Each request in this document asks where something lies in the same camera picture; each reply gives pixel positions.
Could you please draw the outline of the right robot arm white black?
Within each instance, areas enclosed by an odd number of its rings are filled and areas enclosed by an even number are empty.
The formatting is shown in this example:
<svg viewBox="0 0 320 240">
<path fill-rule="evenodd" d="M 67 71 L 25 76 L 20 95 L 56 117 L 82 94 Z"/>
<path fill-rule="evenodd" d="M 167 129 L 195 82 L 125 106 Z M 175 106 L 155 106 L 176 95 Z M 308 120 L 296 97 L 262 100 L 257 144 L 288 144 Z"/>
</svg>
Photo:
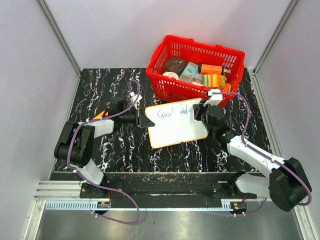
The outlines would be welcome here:
<svg viewBox="0 0 320 240">
<path fill-rule="evenodd" d="M 231 197 L 253 194 L 271 199 L 285 212 L 311 203 L 312 187 L 299 160 L 284 159 L 246 141 L 241 133 L 228 126 L 219 106 L 201 102 L 193 105 L 193 110 L 195 120 L 205 126 L 217 150 L 242 159 L 262 174 L 256 176 L 243 171 L 235 174 L 227 186 Z"/>
</svg>

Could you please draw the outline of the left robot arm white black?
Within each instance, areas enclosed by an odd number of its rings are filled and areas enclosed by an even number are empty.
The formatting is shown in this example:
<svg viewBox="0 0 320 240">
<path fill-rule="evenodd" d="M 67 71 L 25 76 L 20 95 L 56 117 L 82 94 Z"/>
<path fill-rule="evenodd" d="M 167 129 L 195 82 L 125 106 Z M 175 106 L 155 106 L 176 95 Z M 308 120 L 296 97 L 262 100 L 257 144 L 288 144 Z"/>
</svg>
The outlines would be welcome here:
<svg viewBox="0 0 320 240">
<path fill-rule="evenodd" d="M 72 170 L 80 173 L 91 184 L 91 192 L 98 198 L 107 195 L 107 177 L 92 160 L 94 139 L 112 134 L 123 124 L 139 128 L 154 127 L 140 109 L 140 96 L 133 95 L 130 105 L 123 98 L 115 97 L 109 106 L 87 122 L 67 121 L 54 149 L 54 157 Z"/>
</svg>

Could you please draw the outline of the white board yellow frame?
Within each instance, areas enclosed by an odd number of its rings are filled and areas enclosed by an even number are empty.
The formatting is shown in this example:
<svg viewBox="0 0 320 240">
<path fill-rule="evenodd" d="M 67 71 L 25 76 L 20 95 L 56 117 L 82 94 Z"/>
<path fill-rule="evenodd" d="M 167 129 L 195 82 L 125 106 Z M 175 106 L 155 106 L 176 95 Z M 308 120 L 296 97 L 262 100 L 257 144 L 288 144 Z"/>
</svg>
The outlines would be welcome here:
<svg viewBox="0 0 320 240">
<path fill-rule="evenodd" d="M 195 120 L 193 109 L 201 100 L 195 98 L 147 107 L 145 115 L 154 123 L 148 128 L 151 147 L 158 149 L 205 139 L 207 129 L 201 121 Z"/>
</svg>

